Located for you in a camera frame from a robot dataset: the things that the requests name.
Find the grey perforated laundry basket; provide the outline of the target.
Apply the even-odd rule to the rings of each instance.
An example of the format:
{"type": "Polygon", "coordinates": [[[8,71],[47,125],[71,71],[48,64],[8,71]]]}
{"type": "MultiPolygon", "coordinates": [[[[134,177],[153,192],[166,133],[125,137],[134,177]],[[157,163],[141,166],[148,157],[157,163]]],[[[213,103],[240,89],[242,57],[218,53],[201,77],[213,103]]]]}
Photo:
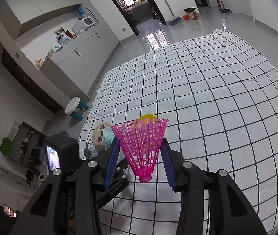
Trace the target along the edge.
{"type": "Polygon", "coordinates": [[[59,135],[61,139],[64,141],[69,141],[74,139],[77,140],[76,134],[70,129],[60,132],[59,135]]]}

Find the blue dustpan with broom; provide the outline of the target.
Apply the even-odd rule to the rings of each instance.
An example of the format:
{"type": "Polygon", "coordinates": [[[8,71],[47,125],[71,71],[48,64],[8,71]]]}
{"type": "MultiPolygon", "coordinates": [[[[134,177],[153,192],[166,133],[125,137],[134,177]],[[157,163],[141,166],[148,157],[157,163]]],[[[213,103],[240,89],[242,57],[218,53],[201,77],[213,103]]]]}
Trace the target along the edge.
{"type": "Polygon", "coordinates": [[[170,24],[171,26],[174,26],[174,25],[180,23],[180,22],[182,21],[182,18],[180,18],[180,17],[174,15],[174,13],[173,13],[173,11],[172,11],[172,9],[171,9],[171,7],[170,7],[168,1],[167,1],[167,0],[164,0],[164,1],[165,1],[166,5],[167,5],[167,7],[168,7],[168,9],[169,9],[169,11],[170,11],[170,13],[171,13],[171,16],[172,16],[171,20],[169,21],[169,24],[170,24]]]}

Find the beige plush toy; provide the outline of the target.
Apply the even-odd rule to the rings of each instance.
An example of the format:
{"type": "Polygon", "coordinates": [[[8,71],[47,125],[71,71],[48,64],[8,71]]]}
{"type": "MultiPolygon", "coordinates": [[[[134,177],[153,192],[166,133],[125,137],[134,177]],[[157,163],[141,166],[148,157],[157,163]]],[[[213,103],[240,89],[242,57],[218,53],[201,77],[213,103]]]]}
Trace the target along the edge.
{"type": "Polygon", "coordinates": [[[97,125],[92,134],[92,143],[95,146],[95,149],[98,151],[105,150],[105,137],[104,137],[104,129],[108,127],[112,127],[112,123],[110,122],[103,122],[97,125]]]}

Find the grey white cabinet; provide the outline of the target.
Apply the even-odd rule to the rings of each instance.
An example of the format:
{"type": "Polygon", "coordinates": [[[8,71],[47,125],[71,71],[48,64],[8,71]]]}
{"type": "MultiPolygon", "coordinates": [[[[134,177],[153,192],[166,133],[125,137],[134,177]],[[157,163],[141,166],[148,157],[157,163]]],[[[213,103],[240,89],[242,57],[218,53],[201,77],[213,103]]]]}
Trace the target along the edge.
{"type": "Polygon", "coordinates": [[[88,102],[117,44],[116,35],[98,24],[47,57],[40,72],[66,97],[88,102]]]}

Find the trash bin with black bag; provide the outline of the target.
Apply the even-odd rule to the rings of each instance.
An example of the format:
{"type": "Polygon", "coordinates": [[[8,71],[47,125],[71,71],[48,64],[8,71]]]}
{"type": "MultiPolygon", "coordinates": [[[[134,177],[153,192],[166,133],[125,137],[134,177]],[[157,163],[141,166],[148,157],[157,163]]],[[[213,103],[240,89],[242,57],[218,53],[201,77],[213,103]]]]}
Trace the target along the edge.
{"type": "Polygon", "coordinates": [[[197,20],[197,14],[194,7],[186,8],[184,11],[189,20],[197,20]]]}

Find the dark brown door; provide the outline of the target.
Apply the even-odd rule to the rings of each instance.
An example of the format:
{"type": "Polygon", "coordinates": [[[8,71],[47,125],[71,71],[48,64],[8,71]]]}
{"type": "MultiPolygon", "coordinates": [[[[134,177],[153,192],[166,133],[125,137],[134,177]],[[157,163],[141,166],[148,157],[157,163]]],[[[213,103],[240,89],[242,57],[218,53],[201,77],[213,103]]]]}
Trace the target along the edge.
{"type": "Polygon", "coordinates": [[[5,48],[2,51],[1,62],[18,83],[49,111],[55,114],[62,109],[59,103],[53,100],[24,72],[5,48]]]}

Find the pink plastic shuttlecock basket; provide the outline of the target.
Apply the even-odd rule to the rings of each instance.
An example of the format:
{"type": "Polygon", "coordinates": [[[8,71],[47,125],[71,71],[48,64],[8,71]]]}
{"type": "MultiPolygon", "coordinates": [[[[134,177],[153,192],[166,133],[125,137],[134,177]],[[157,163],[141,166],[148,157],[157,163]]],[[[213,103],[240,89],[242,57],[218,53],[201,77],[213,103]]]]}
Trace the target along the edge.
{"type": "Polygon", "coordinates": [[[156,118],[139,127],[133,121],[113,125],[112,131],[134,175],[147,183],[152,179],[168,120],[156,118]]]}

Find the shoe rack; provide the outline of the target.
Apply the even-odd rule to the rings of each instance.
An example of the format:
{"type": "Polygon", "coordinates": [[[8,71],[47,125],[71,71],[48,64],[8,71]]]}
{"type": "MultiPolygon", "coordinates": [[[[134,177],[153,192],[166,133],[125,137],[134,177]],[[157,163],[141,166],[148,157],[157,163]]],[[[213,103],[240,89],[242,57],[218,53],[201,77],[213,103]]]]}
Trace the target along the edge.
{"type": "Polygon", "coordinates": [[[45,138],[45,134],[23,121],[13,140],[9,160],[39,175],[38,169],[43,165],[41,158],[44,156],[44,151],[41,148],[45,138]]]}

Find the white stool with teal legs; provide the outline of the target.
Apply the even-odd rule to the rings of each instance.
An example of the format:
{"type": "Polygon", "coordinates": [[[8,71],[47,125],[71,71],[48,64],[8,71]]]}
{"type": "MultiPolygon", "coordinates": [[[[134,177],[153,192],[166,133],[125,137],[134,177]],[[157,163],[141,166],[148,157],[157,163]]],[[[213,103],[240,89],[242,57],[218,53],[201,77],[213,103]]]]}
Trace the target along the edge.
{"type": "Polygon", "coordinates": [[[74,97],[66,106],[65,114],[72,117],[74,120],[82,121],[83,117],[75,111],[77,108],[79,108],[80,110],[88,110],[88,105],[81,101],[79,97],[74,97]]]}

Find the yellow plastic bowl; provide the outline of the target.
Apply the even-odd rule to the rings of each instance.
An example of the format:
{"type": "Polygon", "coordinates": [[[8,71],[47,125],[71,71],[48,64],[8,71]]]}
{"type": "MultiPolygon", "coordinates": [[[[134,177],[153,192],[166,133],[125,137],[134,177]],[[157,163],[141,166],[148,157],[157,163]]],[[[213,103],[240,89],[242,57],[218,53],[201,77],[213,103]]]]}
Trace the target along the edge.
{"type": "Polygon", "coordinates": [[[133,124],[135,127],[139,126],[145,126],[147,124],[147,121],[150,120],[156,120],[156,117],[153,114],[145,114],[141,116],[140,118],[133,121],[133,124]]]}

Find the green handbag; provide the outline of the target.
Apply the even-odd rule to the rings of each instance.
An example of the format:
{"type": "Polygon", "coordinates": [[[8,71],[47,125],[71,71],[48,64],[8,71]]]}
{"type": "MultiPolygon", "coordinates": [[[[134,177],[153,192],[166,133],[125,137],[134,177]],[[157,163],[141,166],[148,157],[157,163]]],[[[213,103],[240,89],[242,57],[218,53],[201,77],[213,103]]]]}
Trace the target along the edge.
{"type": "Polygon", "coordinates": [[[8,137],[4,137],[4,138],[0,137],[0,152],[3,155],[9,157],[12,147],[13,147],[13,142],[8,137]]]}

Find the white microwave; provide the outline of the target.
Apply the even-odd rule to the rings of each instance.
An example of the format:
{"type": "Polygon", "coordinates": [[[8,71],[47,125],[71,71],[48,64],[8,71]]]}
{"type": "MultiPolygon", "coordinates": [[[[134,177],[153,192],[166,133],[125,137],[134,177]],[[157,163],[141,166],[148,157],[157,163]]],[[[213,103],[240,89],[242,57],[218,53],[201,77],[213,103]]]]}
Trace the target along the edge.
{"type": "Polygon", "coordinates": [[[87,16],[78,20],[72,27],[73,32],[79,33],[86,31],[88,28],[96,25],[96,22],[91,16],[87,16]]]}

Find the light blue snack bag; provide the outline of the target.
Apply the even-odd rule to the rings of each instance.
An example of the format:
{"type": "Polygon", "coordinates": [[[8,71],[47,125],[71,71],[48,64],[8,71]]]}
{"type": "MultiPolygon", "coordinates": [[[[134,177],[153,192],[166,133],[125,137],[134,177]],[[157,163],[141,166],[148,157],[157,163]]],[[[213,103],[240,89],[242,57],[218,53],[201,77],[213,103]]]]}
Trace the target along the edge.
{"type": "Polygon", "coordinates": [[[114,140],[115,136],[110,126],[107,126],[103,129],[103,137],[104,137],[104,149],[110,149],[111,143],[114,140]]]}

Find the checkered white tablecloth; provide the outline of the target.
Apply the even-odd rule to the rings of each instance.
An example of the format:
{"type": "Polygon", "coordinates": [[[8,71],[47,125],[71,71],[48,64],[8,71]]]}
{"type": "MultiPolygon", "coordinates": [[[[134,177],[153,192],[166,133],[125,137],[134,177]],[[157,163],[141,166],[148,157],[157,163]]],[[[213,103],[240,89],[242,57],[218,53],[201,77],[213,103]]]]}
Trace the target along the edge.
{"type": "Polygon", "coordinates": [[[278,71],[253,46],[217,29],[108,71],[79,137],[145,114],[167,119],[170,147],[200,169],[225,169],[268,234],[278,232],[278,71]]]}

